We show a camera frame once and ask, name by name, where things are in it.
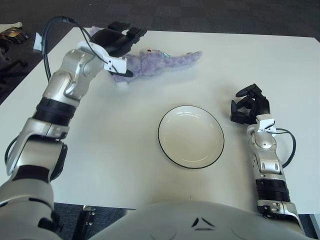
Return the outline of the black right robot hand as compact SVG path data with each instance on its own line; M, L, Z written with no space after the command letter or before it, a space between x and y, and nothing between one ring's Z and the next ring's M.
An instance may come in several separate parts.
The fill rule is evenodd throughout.
M239 102L231 101L230 120L238 124L255 125L257 132L273 130L275 120L271 116L270 104L262 90L254 83L240 91L235 96Z

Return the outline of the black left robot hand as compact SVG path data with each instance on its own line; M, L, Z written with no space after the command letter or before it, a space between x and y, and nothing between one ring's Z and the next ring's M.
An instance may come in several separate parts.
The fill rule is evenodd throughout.
M92 28L90 39L83 41L82 49L93 56L83 73L96 76L106 70L117 77L132 78L133 68L129 67L126 56L140 38L147 33L145 28L131 27L129 23L114 21L107 28Z

